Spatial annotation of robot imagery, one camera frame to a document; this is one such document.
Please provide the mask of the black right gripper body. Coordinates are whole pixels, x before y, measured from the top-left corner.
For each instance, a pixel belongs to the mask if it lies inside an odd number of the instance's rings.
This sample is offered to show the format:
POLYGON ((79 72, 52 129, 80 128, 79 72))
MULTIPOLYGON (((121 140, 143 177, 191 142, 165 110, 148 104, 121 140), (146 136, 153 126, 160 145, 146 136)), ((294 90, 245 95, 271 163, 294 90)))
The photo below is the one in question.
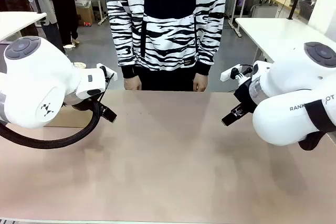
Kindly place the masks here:
POLYGON ((238 111, 253 113, 257 104, 252 100, 249 93, 249 86, 251 78, 248 78, 244 83, 240 84, 238 89, 234 92, 234 96, 240 102, 236 107, 238 111))

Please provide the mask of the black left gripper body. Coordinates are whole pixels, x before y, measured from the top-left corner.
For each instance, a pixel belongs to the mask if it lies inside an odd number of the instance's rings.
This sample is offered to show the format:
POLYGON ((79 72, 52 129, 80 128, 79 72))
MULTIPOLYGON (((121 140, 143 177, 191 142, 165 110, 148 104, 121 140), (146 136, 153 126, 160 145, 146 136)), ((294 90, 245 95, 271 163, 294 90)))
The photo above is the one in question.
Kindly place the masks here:
POLYGON ((81 102, 72 105, 72 107, 78 111, 102 111, 102 105, 96 98, 87 98, 81 102))

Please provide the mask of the person's right hand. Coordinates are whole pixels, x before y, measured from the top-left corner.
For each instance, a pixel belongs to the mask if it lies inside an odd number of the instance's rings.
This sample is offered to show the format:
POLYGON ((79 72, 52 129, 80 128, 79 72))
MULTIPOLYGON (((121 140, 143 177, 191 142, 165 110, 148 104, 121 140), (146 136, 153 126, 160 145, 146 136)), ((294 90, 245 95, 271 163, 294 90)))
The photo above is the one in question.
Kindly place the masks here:
POLYGON ((142 83, 139 76, 124 78, 124 88, 126 90, 142 90, 142 83))

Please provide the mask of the person's left hand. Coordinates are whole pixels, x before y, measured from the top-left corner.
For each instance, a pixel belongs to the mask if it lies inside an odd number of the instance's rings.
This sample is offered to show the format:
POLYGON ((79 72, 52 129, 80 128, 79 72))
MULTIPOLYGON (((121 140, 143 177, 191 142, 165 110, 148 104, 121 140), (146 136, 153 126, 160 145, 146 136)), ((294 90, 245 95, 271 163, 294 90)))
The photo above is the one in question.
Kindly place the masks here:
POLYGON ((208 76, 196 73, 193 80, 193 91, 204 92, 208 85, 208 76))

